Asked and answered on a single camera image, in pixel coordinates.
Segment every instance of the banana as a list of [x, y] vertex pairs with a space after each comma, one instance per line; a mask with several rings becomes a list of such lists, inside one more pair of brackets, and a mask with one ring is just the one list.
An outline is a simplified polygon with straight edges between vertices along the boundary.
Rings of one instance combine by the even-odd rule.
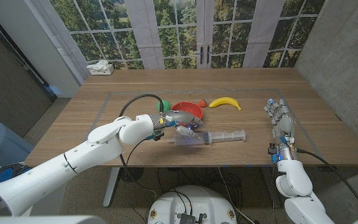
[[233, 105], [236, 108], [238, 108], [239, 111], [241, 110], [241, 107], [239, 106], [239, 102], [237, 102], [237, 100], [235, 100], [231, 97], [222, 97], [222, 98], [216, 99], [211, 104], [209, 104], [209, 107], [214, 108], [214, 107], [222, 105], [222, 104], [230, 104], [230, 105]]

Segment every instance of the syringe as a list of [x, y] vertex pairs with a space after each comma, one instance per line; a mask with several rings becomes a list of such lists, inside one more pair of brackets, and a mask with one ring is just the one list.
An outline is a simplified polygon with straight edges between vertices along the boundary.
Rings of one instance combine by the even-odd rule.
[[207, 133], [197, 134], [201, 137], [201, 140], [176, 134], [173, 139], [168, 141], [174, 142], [176, 146], [194, 146], [200, 144], [212, 144], [212, 142], [246, 140], [246, 132], [243, 129], [241, 131], [234, 131], [233, 133], [208, 131]]

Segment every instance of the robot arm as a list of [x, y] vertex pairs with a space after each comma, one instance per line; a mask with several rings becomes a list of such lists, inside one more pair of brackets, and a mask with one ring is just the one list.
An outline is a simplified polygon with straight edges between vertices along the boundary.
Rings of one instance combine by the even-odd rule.
[[139, 115], [134, 121], [127, 116], [119, 117], [94, 129], [88, 140], [79, 146], [25, 174], [0, 183], [0, 215], [20, 216], [80, 172], [117, 158], [123, 152], [121, 142], [135, 145], [148, 137], [155, 138], [154, 133], [161, 135], [164, 128], [178, 123], [203, 125], [202, 121], [187, 112], [172, 113], [176, 116], [169, 119], [165, 114]]
[[277, 190], [286, 197], [285, 211], [295, 223], [334, 223], [326, 214], [325, 208], [313, 192], [313, 184], [298, 161], [295, 144], [295, 127], [287, 104], [283, 99], [280, 104], [272, 99], [267, 101], [264, 110], [272, 119], [273, 138], [268, 151], [278, 171], [284, 173], [277, 177]]

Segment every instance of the table top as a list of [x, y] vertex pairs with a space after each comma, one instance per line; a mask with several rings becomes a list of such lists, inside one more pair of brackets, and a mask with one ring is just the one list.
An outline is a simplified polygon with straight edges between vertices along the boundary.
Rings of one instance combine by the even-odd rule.
[[[168, 100], [207, 104], [216, 98], [236, 99], [231, 105], [203, 108], [205, 127], [197, 131], [244, 129], [245, 141], [202, 146], [174, 146], [176, 133], [166, 128], [159, 141], [144, 141], [131, 155], [129, 167], [271, 166], [267, 148], [273, 142], [272, 125], [263, 107], [270, 98], [284, 98], [293, 117], [295, 146], [313, 152], [335, 166], [358, 166], [358, 139], [294, 68], [116, 70], [108, 76], [90, 76], [45, 133], [25, 163], [37, 166], [86, 140], [89, 132], [116, 119], [133, 97], [153, 93]], [[155, 114], [157, 100], [141, 98], [125, 112]], [[134, 146], [124, 146], [126, 158]], [[304, 165], [321, 165], [300, 154]], [[119, 158], [102, 166], [121, 167]]]

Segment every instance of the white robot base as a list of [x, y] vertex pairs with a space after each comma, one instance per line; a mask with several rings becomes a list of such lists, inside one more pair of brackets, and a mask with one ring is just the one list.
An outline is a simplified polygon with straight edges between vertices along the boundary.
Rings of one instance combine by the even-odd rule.
[[167, 223], [237, 223], [233, 206], [217, 192], [206, 187], [186, 185], [163, 194], [150, 208], [148, 224]]

